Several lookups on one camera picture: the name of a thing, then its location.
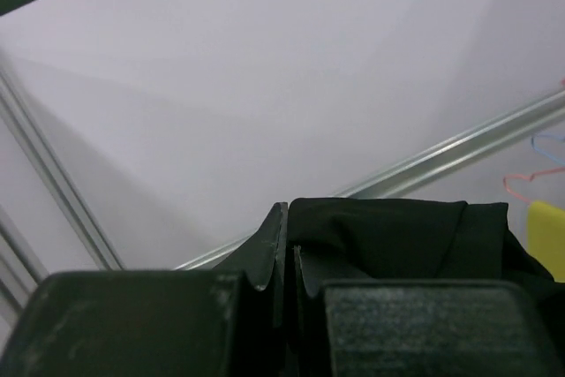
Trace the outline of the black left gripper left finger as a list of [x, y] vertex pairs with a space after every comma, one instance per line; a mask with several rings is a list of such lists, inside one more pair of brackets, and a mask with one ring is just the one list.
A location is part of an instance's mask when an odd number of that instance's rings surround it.
[[260, 227], [214, 270], [237, 272], [235, 325], [230, 347], [231, 376], [283, 373], [286, 337], [283, 323], [288, 205], [275, 203]]

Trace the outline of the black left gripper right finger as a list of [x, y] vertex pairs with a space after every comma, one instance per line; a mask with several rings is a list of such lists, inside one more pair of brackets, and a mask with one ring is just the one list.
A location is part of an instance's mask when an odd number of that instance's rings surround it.
[[321, 257], [302, 246], [294, 247], [300, 376], [327, 376], [328, 335], [322, 293]]

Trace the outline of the black trousers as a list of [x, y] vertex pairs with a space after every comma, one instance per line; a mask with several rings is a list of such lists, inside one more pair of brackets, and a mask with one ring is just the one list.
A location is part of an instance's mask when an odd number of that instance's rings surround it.
[[505, 203], [297, 199], [289, 237], [328, 247], [373, 278], [552, 283], [510, 232]]

